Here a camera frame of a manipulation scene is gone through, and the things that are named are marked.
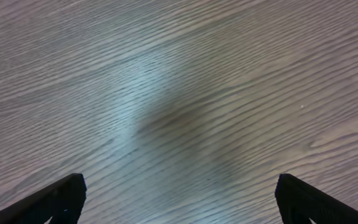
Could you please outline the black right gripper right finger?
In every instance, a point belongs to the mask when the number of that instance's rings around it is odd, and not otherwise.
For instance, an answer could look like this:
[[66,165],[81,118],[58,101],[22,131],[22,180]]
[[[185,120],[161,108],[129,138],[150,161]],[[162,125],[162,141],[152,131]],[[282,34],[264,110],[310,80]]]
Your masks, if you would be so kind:
[[358,224],[358,211],[291,174],[279,175],[275,198],[284,224]]

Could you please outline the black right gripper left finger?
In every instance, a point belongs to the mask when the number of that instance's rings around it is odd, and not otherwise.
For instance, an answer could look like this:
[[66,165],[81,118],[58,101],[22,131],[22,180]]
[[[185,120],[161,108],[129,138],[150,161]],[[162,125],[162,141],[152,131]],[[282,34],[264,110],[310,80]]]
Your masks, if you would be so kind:
[[0,211],[0,224],[77,224],[86,200],[82,174],[70,174]]

